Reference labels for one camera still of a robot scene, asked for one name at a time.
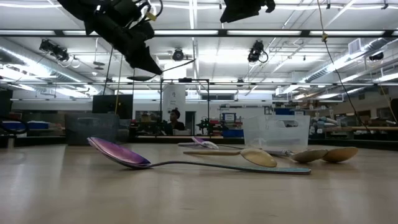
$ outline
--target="man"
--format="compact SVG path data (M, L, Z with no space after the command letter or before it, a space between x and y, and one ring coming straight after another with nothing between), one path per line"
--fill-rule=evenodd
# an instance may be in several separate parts
M179 122L181 114L177 109L174 109L170 113L170 123L165 127L165 132L167 135L173 135L173 130L183 131L185 130L185 125L182 122Z

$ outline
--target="wooden spoon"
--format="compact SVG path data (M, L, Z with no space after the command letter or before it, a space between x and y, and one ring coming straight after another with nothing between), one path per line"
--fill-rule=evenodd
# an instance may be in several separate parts
M343 162L351 159L357 153L357 147L343 147L339 149L331 149L322 159L327 162Z
M200 151L200 152L184 152L189 155L203 155L203 156L237 156L241 155L246 160L264 167L275 167L276 161L270 154L260 149L243 149L238 152L214 152L214 151Z
M314 149L314 150L307 150L303 152L293 153L290 150L283 150L283 151L270 151L266 150L271 155L275 156L287 156L299 163L308 163L315 161L317 159L322 159L328 153L326 149Z

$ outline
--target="metal spoon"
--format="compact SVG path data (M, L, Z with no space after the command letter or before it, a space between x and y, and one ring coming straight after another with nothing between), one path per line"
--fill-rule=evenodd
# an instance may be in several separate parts
M283 150L283 151L265 150L265 151L271 155L289 157L299 163L308 163L315 161L317 159L322 159L328 153L326 149L314 149L298 153L293 153L290 150Z
M189 155L203 155L203 156L237 156L241 155L246 160L265 167L275 167L276 161L272 156L260 149L243 149L238 152L215 152L215 151L199 151L199 152L184 152Z

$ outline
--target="clear plastic container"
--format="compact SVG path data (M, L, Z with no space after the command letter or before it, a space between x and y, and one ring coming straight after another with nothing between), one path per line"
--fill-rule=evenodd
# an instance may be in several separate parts
M309 129L310 117L302 115L260 115L243 120L245 145L268 150L306 150Z

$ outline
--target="light wood tabletop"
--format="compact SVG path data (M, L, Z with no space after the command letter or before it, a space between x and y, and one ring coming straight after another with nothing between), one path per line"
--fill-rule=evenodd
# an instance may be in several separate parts
M151 162L255 166L240 156L185 155L191 149L175 144L125 146ZM0 223L397 223L398 152L360 149L342 164L276 160L278 167L310 167L312 174L183 164L129 170L91 147L2 149Z

